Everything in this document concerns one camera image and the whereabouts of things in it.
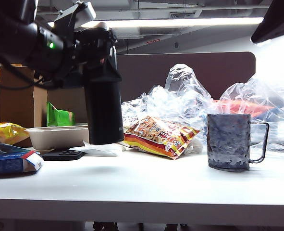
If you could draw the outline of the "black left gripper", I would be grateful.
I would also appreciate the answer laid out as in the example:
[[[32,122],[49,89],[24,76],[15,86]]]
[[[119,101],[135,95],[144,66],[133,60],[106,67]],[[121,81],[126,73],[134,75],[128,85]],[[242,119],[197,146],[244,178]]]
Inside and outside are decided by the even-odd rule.
[[[55,26],[48,35],[48,48],[56,69],[48,73],[48,88],[80,88],[83,85],[80,41],[75,39],[74,26]],[[113,42],[84,44],[84,83],[120,82],[116,48]]]

